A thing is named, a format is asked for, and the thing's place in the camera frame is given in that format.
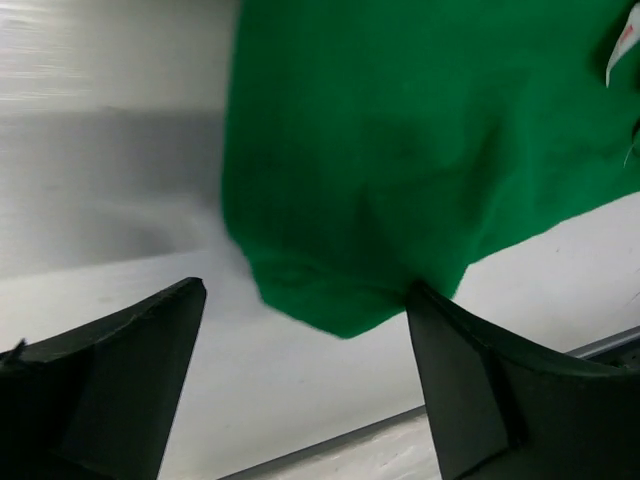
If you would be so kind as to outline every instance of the white surface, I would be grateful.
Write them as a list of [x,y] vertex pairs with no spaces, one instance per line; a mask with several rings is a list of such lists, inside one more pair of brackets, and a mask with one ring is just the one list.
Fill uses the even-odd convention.
[[440,480],[430,435],[421,417],[255,480]]
[[[349,342],[291,322],[260,304],[224,234],[235,5],[0,1],[0,348],[201,276],[167,480],[216,479],[421,403],[401,318]],[[625,199],[473,267],[459,301],[560,350],[638,324],[639,209]],[[376,478],[367,455],[348,478]]]

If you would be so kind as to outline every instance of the black object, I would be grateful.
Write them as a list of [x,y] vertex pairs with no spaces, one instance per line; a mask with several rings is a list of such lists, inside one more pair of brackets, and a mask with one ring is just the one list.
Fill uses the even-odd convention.
[[640,330],[571,354],[423,284],[407,299],[443,480],[640,478]]
[[0,354],[0,478],[155,479],[205,297],[186,279]]

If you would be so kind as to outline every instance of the green shirt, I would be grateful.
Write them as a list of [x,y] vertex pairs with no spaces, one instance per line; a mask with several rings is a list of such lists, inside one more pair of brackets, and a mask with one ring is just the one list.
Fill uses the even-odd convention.
[[341,337],[640,190],[634,1],[245,0],[223,208],[266,303]]

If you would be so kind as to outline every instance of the tag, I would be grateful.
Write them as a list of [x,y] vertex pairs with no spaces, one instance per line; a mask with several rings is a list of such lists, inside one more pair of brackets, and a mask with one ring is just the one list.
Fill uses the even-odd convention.
[[613,49],[609,63],[607,64],[606,84],[609,86],[611,80],[611,70],[616,63],[620,61],[625,54],[640,40],[640,2],[636,3],[631,9],[629,19],[620,34],[616,46]]

